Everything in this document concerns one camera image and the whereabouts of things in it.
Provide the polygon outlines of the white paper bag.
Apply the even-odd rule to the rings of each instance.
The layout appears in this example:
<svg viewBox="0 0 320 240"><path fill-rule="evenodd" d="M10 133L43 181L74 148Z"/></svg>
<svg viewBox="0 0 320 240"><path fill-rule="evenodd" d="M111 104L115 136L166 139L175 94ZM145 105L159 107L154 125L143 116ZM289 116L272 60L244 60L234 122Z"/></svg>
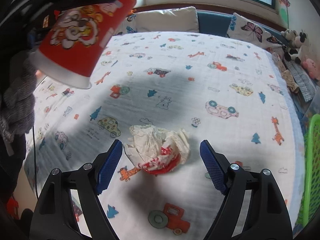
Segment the white paper bag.
<svg viewBox="0 0 320 240"><path fill-rule="evenodd" d="M189 158L189 134L184 129L169 131L153 125L134 125L129 132L131 137L124 152L134 167L149 174L171 172Z"/></svg>

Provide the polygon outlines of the pink plush toy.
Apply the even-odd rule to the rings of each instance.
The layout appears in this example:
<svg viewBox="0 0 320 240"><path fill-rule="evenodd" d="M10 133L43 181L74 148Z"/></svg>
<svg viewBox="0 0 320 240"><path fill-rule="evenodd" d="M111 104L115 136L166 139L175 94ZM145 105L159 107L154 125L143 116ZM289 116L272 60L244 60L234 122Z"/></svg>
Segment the pink plush toy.
<svg viewBox="0 0 320 240"><path fill-rule="evenodd" d="M308 72L308 75L312 79L319 81L319 66L317 66L317 64L312 59L306 59L305 61L303 61L302 66Z"/></svg>

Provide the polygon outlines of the green plastic trash basket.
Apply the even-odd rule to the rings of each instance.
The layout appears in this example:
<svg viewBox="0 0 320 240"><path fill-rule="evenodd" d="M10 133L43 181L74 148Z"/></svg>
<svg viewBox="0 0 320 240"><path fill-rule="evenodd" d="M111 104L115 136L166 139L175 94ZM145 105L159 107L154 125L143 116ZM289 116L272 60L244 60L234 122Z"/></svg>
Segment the green plastic trash basket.
<svg viewBox="0 0 320 240"><path fill-rule="evenodd" d="M319 114L309 122L305 135L305 184L297 224L305 227L319 208Z"/></svg>

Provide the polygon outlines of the cow plush toy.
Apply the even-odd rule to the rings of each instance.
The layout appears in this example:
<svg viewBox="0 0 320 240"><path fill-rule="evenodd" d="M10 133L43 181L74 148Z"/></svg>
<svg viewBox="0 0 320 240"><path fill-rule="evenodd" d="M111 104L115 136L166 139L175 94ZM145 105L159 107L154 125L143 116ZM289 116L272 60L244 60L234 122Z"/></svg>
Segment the cow plush toy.
<svg viewBox="0 0 320 240"><path fill-rule="evenodd" d="M295 30L286 29L281 32L281 35L289 44L284 54L285 60L301 64L305 60L305 55L309 48L307 33L304 31L297 33Z"/></svg>

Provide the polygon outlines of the grey sleeve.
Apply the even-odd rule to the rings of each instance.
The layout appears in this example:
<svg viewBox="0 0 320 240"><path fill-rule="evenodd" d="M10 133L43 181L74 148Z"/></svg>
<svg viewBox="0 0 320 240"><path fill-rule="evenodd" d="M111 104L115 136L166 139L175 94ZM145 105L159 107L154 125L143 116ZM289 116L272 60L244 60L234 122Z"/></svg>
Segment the grey sleeve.
<svg viewBox="0 0 320 240"><path fill-rule="evenodd" d="M22 65L22 73L1 96L1 136L12 143L16 135L28 133L34 125L36 68L29 59Z"/></svg>

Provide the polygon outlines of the crumpled beige cloth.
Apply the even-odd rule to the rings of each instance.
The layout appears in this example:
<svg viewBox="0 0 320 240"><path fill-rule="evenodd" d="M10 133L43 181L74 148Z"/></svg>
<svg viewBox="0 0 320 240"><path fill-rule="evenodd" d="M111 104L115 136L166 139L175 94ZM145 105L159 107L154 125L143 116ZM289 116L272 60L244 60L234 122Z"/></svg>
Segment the crumpled beige cloth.
<svg viewBox="0 0 320 240"><path fill-rule="evenodd" d="M277 53L272 53L272 60L278 67L282 79L285 80L287 89L290 92L297 94L299 92L299 86L296 84L290 71L283 64L280 55Z"/></svg>

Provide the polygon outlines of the patterned grey cloth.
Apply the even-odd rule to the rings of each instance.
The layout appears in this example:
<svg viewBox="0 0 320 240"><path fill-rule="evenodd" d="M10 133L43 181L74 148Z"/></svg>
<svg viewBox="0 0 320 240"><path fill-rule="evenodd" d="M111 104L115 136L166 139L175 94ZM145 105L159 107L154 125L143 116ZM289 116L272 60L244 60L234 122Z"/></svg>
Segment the patterned grey cloth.
<svg viewBox="0 0 320 240"><path fill-rule="evenodd" d="M301 67L301 65L295 63L294 61L285 60L284 63L293 76L296 84L299 86L304 101L306 103L312 101L316 94L316 86L306 71Z"/></svg>

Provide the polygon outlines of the beige cushion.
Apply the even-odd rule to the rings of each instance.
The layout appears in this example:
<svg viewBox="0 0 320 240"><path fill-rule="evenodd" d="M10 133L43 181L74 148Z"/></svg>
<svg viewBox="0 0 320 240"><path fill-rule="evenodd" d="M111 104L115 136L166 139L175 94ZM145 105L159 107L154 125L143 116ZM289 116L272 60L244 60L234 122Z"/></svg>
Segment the beige cushion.
<svg viewBox="0 0 320 240"><path fill-rule="evenodd" d="M199 20L195 7L135 12L127 16L114 32L115 35L153 31L198 33Z"/></svg>

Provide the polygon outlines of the butterfly print pillow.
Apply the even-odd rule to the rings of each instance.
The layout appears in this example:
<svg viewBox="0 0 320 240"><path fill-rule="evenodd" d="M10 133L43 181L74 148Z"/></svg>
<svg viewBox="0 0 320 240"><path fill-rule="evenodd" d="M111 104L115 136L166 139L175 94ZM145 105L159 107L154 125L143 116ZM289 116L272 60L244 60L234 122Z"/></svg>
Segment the butterfly print pillow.
<svg viewBox="0 0 320 240"><path fill-rule="evenodd" d="M232 15L227 33L228 38L249 42L270 53L284 53L287 46L259 24L237 14Z"/></svg>

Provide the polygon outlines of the printed white table cloth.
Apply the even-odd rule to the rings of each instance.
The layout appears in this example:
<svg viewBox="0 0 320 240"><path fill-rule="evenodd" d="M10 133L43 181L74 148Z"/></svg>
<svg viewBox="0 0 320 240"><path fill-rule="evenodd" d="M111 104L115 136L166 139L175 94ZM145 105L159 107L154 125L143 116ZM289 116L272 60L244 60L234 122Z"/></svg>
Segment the printed white table cloth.
<svg viewBox="0 0 320 240"><path fill-rule="evenodd" d="M200 157L201 141L246 170L273 173L295 223L303 136L286 83L268 51L225 37L179 32L116 36L88 90L47 77L35 90L35 129L24 163L40 192L54 168L76 170L133 125L185 130L190 154L153 176L123 155L99 200L120 239L203 239L223 200Z"/></svg>

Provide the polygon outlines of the red cartoon paper cup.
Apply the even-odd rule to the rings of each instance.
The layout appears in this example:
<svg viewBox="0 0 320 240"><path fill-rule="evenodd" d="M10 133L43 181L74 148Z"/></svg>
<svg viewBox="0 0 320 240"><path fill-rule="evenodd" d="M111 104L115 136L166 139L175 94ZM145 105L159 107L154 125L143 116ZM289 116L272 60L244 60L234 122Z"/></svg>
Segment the red cartoon paper cup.
<svg viewBox="0 0 320 240"><path fill-rule="evenodd" d="M136 0L90 2L67 10L30 56L33 66L71 87L89 89L103 50Z"/></svg>

